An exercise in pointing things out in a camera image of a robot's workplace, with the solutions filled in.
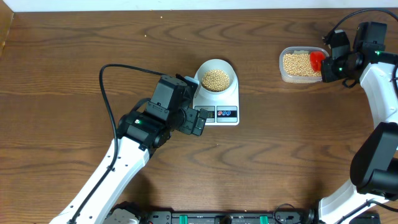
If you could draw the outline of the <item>grey plastic bowl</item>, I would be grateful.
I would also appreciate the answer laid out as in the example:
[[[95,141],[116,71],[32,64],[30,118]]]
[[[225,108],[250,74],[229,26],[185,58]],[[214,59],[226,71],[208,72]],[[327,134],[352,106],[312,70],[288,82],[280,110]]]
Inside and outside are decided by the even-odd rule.
[[[204,76],[204,73],[209,71],[209,70],[213,70],[213,69],[219,69],[219,70],[223,70],[224,72],[226,72],[230,78],[230,83],[229,83],[229,87],[224,90],[224,91],[220,91],[220,92],[212,92],[212,91],[208,91],[206,90],[202,84],[201,84],[201,79]],[[206,61],[205,63],[203,63],[200,68],[197,70],[197,73],[195,74],[195,78],[200,82],[200,86],[202,88],[204,88],[205,91],[209,92],[209,93],[214,93],[214,94],[222,94],[222,93],[229,93],[232,92],[236,89],[237,86],[237,82],[238,82],[238,78],[236,76],[236,72],[234,71],[233,67],[225,60],[221,60],[221,59],[211,59]]]

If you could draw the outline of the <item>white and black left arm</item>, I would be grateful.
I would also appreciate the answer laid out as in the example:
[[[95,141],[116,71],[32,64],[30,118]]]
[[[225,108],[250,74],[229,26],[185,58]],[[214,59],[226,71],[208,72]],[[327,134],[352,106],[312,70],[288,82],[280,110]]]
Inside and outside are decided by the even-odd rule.
[[[200,136],[208,113],[190,106],[199,87],[191,77],[161,76],[145,110],[132,110],[120,119],[105,157],[52,223],[103,223],[127,184],[172,131]]]

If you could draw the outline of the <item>white digital kitchen scale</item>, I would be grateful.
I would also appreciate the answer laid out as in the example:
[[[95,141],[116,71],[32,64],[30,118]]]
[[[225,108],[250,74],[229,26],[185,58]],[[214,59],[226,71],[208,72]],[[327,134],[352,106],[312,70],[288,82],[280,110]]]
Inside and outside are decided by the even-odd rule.
[[[209,112],[206,126],[236,126],[239,124],[239,81],[236,89],[229,93],[214,94],[204,90],[200,85],[193,99],[196,110]]]

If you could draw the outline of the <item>red plastic measuring scoop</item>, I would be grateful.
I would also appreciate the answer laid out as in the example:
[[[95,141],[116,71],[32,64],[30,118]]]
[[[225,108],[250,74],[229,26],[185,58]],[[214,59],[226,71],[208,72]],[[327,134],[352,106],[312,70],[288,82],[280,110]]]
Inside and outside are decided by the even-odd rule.
[[[314,72],[320,72],[322,67],[322,61],[325,59],[325,55],[321,51],[314,51],[310,53],[310,65]]]

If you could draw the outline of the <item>clear tub of soybeans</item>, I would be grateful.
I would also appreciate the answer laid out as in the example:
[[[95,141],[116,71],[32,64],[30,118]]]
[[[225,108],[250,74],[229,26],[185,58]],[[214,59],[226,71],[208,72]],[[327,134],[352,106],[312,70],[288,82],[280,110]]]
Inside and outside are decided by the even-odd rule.
[[[321,51],[325,57],[328,52],[319,47],[287,47],[279,56],[279,69],[283,81],[287,83],[316,83],[322,81],[320,72],[314,72],[310,65],[310,53]]]

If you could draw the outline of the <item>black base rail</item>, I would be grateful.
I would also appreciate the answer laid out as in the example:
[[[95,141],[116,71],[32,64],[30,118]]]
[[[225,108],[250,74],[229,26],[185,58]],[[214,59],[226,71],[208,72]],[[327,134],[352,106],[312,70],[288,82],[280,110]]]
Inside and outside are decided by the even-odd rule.
[[[117,204],[105,223],[115,224],[276,224],[317,223],[313,212],[279,210],[262,213],[194,213],[160,210],[145,212],[134,203]]]

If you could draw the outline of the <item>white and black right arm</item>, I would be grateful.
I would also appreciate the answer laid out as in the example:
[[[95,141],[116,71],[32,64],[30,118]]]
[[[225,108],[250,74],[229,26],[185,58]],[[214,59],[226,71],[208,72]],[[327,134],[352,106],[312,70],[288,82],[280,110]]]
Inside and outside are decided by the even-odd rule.
[[[318,203],[318,223],[349,223],[372,206],[397,200],[397,54],[385,51],[386,24],[362,22],[351,44],[333,28],[323,41],[331,56],[322,60],[325,83],[359,84],[368,98],[374,130],[354,155],[349,179]]]

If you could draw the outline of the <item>soybeans in bowl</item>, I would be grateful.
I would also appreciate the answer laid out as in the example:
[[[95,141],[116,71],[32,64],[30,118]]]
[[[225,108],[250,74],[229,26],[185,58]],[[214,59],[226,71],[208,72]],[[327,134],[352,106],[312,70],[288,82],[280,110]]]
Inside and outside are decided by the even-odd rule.
[[[229,87],[230,78],[226,72],[219,69],[209,70],[201,79],[202,86],[212,92],[224,91]]]

